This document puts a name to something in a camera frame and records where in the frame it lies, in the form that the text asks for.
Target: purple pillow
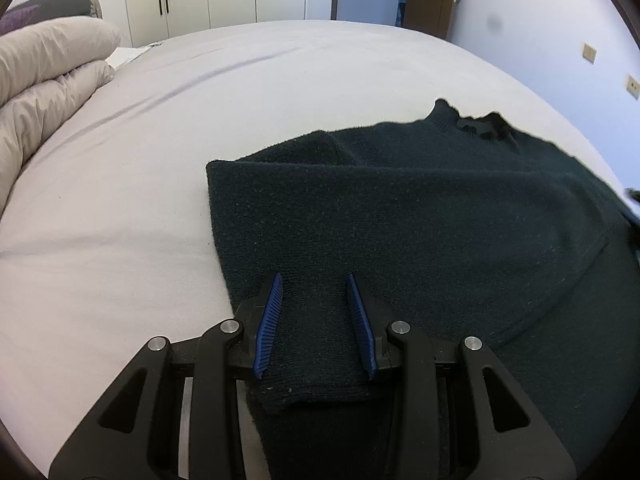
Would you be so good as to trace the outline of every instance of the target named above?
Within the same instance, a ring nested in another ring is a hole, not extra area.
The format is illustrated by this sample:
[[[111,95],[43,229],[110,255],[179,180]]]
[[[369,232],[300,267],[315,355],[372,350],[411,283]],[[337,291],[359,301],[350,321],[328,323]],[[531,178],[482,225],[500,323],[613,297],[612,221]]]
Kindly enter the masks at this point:
[[[4,16],[0,18],[0,36],[27,25],[31,15],[38,10],[39,7],[39,5],[31,5],[6,12]]]

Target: dark green sweater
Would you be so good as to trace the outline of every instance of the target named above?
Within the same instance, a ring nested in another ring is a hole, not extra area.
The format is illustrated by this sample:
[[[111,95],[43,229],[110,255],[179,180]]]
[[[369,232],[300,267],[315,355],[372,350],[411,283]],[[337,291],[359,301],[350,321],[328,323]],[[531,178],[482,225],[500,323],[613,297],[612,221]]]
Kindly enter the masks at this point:
[[[268,270],[284,279],[250,394],[274,480],[382,473],[390,397],[360,363],[354,270],[430,335],[488,343],[579,470],[625,415],[640,386],[631,214],[553,144],[439,100],[421,121],[314,132],[207,176],[233,306]]]

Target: silver bolt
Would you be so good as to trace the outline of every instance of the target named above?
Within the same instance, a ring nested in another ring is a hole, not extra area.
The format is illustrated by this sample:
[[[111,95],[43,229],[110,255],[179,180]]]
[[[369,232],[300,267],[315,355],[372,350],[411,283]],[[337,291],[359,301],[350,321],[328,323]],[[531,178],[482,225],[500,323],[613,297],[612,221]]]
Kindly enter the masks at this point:
[[[406,334],[411,330],[411,325],[406,321],[394,321],[391,324],[391,330],[393,330],[397,334]]]
[[[166,339],[162,336],[156,336],[150,339],[146,346],[154,352],[162,350],[166,346]]]
[[[225,334],[232,334],[233,332],[237,332],[240,328],[240,323],[238,323],[235,319],[227,319],[223,321],[220,325],[220,330]]]
[[[469,350],[479,350],[482,348],[482,341],[477,337],[470,335],[465,339],[465,346],[469,348]]]

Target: white bed sheet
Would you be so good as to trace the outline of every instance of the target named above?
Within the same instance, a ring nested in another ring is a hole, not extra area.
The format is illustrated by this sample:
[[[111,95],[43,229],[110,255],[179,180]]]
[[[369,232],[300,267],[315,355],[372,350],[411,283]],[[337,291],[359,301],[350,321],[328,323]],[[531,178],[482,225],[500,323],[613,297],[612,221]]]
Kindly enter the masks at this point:
[[[0,220],[0,418],[37,467],[145,341],[231,313],[205,165],[317,129],[499,111],[622,186],[553,108],[450,43],[274,22],[175,38],[121,67],[32,158]]]

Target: mattress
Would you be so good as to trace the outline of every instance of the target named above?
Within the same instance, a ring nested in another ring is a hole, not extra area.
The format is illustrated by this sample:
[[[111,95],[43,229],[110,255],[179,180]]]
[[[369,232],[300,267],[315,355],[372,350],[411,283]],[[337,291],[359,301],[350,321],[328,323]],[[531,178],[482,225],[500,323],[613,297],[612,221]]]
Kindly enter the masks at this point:
[[[0,219],[0,418],[34,464],[48,471],[149,338],[199,336],[231,316],[207,162],[313,130],[416,120],[440,97],[462,115],[499,111],[622,196],[549,104],[418,32],[241,25],[167,40],[122,66],[28,162]]]

